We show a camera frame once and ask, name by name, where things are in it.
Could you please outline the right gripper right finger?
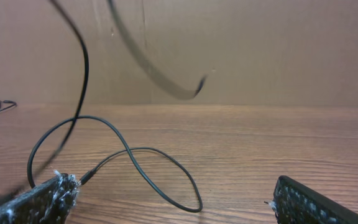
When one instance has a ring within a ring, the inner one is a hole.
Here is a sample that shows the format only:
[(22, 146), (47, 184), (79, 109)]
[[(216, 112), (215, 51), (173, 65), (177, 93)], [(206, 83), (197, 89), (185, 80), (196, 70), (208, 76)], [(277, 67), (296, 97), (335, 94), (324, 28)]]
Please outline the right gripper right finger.
[(281, 175), (270, 207), (278, 224), (358, 224), (358, 213)]

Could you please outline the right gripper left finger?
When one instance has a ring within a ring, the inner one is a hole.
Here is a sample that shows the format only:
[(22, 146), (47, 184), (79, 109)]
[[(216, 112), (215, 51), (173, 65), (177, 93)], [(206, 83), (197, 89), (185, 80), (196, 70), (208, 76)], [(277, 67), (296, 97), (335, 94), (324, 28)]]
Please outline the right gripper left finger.
[(0, 224), (65, 223), (76, 205), (79, 186), (75, 175), (57, 174), (0, 205)]

